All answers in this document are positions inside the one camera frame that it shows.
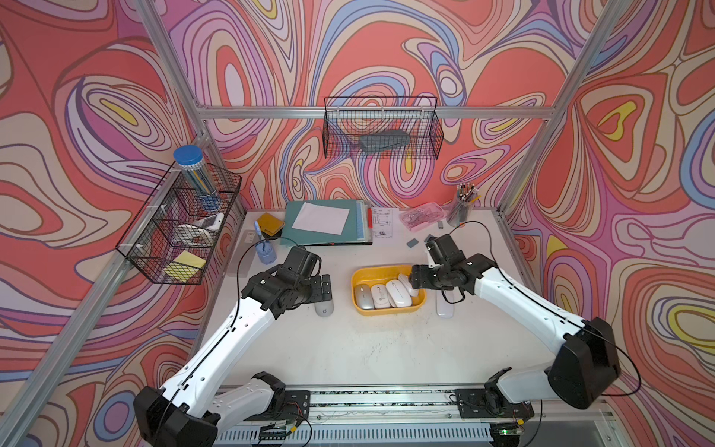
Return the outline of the grey white mouse with logo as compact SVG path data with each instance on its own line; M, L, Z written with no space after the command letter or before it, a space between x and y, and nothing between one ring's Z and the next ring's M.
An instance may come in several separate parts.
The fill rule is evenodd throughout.
M333 299L327 299L314 304L314 309L319 317L327 318L333 314L334 303Z

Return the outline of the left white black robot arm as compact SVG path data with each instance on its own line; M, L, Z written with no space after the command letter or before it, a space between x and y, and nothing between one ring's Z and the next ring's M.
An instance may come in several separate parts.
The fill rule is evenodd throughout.
M286 386L257 372L231 391L219 388L248 347L286 312L333 299L331 280L316 253L293 246L285 260L250 277L238 301L204 346L161 387L135 397L140 435L151 446L210 446L225 430L251 417L303 420L286 402Z

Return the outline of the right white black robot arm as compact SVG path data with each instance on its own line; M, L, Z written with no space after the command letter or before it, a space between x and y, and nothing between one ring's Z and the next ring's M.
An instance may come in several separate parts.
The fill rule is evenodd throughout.
M484 386L492 412L507 404L553 399L586 410L618 380L621 367L608 322L558 309L486 255L465 256L449 235L428 238L426 251L429 264L411 269L413 288L442 294L457 290L485 300L512 316L555 356L550 363L494 374Z

